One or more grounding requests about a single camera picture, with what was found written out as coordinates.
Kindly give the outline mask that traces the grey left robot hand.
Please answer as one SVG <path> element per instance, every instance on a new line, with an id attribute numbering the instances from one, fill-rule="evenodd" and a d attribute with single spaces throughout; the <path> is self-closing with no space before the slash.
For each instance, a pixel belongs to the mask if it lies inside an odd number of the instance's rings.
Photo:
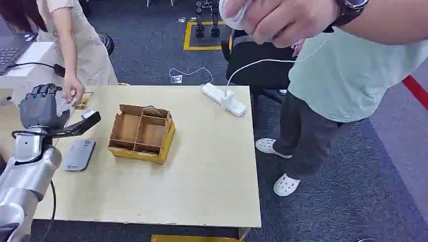
<path id="1" fill-rule="evenodd" d="M 57 113 L 56 93 L 61 86 L 53 83 L 37 85 L 20 102 L 20 119 L 24 128 L 43 126 L 52 130 L 63 129 L 70 118 L 70 110 Z"/>

